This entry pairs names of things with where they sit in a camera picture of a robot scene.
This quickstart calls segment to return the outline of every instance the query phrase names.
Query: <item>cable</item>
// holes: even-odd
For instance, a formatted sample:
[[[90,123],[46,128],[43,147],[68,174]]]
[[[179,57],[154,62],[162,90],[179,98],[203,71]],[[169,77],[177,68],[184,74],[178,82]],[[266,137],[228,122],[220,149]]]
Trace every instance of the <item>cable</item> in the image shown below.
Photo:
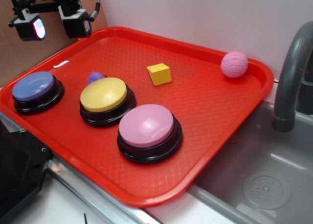
[[[100,2],[101,0],[98,0],[97,3],[96,3],[96,7],[94,9],[94,11],[92,12],[91,15],[88,15],[87,19],[90,21],[90,22],[93,22],[95,20],[95,18],[97,17],[97,15],[99,14],[99,11],[100,11]]]

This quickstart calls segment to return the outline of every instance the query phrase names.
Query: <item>tray rim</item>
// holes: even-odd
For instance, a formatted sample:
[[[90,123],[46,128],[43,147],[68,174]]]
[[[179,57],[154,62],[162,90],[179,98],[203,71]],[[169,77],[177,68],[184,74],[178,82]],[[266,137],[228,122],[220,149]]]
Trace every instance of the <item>tray rim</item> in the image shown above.
[[[136,207],[149,207],[149,206],[155,206],[158,204],[161,204],[169,199],[172,199],[174,197],[179,196],[181,193],[183,193],[188,186],[192,183],[194,178],[201,172],[201,170],[209,163],[210,159],[207,159],[206,153],[203,154],[203,156],[195,163],[195,165],[189,170],[189,172],[179,181],[179,183],[171,190],[158,195],[156,197],[136,197],[130,194],[125,189],[122,189],[121,187],[112,184],[109,178],[106,177],[106,181],[103,181],[105,175],[101,174],[100,172],[96,171],[94,168],[89,166],[87,163],[80,161],[79,159],[73,159],[72,154],[69,152],[68,149],[64,148],[64,146],[60,145],[59,142],[54,140],[53,138],[50,138],[48,135],[45,135],[43,132],[38,131],[36,127],[34,127],[30,122],[24,120],[22,117],[20,117],[16,112],[11,111],[11,109],[2,103],[2,100],[4,98],[4,95],[7,91],[9,91],[12,86],[19,81],[24,76],[33,73],[37,70],[46,70],[50,71],[52,70],[52,66],[57,65],[64,61],[64,57],[70,57],[71,54],[76,53],[74,50],[76,49],[83,49],[85,47],[88,47],[92,43],[106,37],[120,37],[123,36],[129,36],[131,35],[128,40],[133,40],[138,42],[138,39],[145,39],[140,43],[146,44],[146,45],[152,45],[151,43],[154,43],[152,46],[159,47],[161,49],[165,49],[171,52],[187,55],[189,57],[193,57],[196,59],[208,61],[210,60],[211,63],[220,64],[222,58],[226,54],[226,52],[218,51],[198,45],[192,45],[189,43],[164,38],[158,35],[153,35],[150,33],[145,33],[129,28],[124,27],[108,27],[104,29],[100,29],[92,34],[90,38],[84,38],[80,39],[79,41],[74,42],[73,44],[69,45],[68,47],[64,48],[60,52],[52,55],[48,59],[42,61],[38,65],[34,66],[30,70],[24,72],[23,74],[17,76],[12,81],[7,83],[1,90],[0,90],[0,111],[2,111],[4,114],[6,114],[9,118],[11,118],[13,121],[15,121],[17,124],[19,124],[22,128],[25,128],[26,130],[30,131],[32,134],[34,134],[39,140],[41,140],[43,143],[47,144],[47,146],[51,145],[51,143],[54,144],[54,146],[57,145],[58,153],[57,156],[59,156],[61,159],[65,160],[66,162],[71,160],[75,161],[71,163],[70,165],[73,166],[76,170],[78,170],[80,173],[82,173],[87,178],[91,179],[92,181],[97,184],[96,180],[101,180],[102,184],[105,184],[105,189],[108,193],[117,193],[121,192],[123,195],[118,197],[117,199],[125,204],[136,206]],[[203,52],[207,54],[206,58],[203,58]],[[249,102],[249,104],[245,105],[243,112],[244,114],[238,114],[238,116],[235,117],[235,119],[232,121],[232,123],[224,130],[224,132],[219,136],[219,138],[224,138],[223,144],[228,140],[230,135],[232,135],[237,128],[245,121],[245,119],[250,115],[250,113],[257,107],[257,105],[262,101],[262,99],[265,97],[265,95],[271,90],[273,83],[274,83],[274,76],[272,71],[263,63],[248,58],[249,65],[252,65],[253,67],[257,68],[249,68],[248,72],[254,76],[257,77],[257,79],[260,81],[261,84],[261,90],[258,92],[258,94]],[[211,147],[220,147],[221,141],[214,142]]]

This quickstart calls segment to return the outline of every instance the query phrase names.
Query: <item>pink knit ball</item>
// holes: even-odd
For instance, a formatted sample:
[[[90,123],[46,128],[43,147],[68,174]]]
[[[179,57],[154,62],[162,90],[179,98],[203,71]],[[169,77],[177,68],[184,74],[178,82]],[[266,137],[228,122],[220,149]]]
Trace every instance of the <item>pink knit ball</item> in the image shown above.
[[[222,72],[230,78],[240,77],[248,69],[248,58],[241,52],[230,52],[223,57],[221,68]]]

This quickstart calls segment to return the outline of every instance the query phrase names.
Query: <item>pink button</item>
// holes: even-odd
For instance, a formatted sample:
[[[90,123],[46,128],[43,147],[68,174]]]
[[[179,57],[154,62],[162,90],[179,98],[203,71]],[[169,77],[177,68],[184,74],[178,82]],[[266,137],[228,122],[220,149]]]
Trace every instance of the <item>pink button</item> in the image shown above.
[[[173,115],[166,107],[146,104],[133,108],[123,116],[119,132],[127,144],[147,148],[167,139],[173,127]]]

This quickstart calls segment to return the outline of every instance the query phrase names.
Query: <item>cardboard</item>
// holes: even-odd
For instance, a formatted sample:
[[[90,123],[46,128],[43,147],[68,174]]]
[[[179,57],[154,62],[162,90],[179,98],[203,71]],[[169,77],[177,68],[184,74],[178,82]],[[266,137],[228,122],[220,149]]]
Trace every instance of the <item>cardboard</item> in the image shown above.
[[[97,0],[80,1],[83,9],[89,14],[97,2]],[[45,25],[46,37],[42,41],[24,42],[19,38],[16,29],[8,26],[15,18],[11,0],[0,0],[0,5],[0,87],[76,41],[67,37],[59,12],[50,12],[40,14]],[[91,26],[93,31],[107,26],[102,9]]]

